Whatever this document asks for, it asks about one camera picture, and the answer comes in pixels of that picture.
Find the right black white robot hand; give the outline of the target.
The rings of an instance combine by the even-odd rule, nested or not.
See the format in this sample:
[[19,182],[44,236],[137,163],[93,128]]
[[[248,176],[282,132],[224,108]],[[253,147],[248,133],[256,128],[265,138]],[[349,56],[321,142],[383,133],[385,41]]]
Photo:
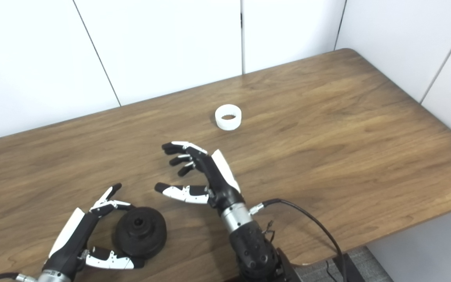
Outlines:
[[201,147],[186,141],[172,141],[162,145],[167,155],[177,155],[169,164],[185,165],[178,171],[179,177],[193,170],[202,172],[208,184],[165,184],[157,183],[155,191],[186,203],[209,204],[219,213],[229,209],[234,204],[245,203],[239,185],[232,171],[219,150],[209,154]]

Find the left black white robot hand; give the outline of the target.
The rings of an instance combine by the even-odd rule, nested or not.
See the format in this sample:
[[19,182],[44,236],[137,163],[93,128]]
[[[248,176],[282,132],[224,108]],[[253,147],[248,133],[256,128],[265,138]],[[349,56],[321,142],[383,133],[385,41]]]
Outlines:
[[73,281],[84,266],[100,269],[137,269],[145,266],[142,258],[116,253],[105,248],[88,248],[88,241],[101,218],[114,210],[130,211],[134,205],[111,198],[122,187],[117,183],[109,187],[88,212],[76,208],[61,230],[42,273]]

